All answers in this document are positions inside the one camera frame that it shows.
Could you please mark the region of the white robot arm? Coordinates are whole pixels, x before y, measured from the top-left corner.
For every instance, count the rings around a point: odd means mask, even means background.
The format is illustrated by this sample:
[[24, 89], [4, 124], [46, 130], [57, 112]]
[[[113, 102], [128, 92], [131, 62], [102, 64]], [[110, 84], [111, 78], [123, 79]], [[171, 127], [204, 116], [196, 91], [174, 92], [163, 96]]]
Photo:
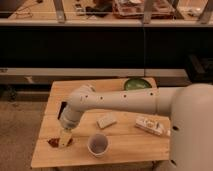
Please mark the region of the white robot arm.
[[74, 129], [91, 109], [168, 116], [171, 121], [169, 171], [213, 169], [213, 85], [98, 92], [90, 85], [72, 91], [60, 117]]

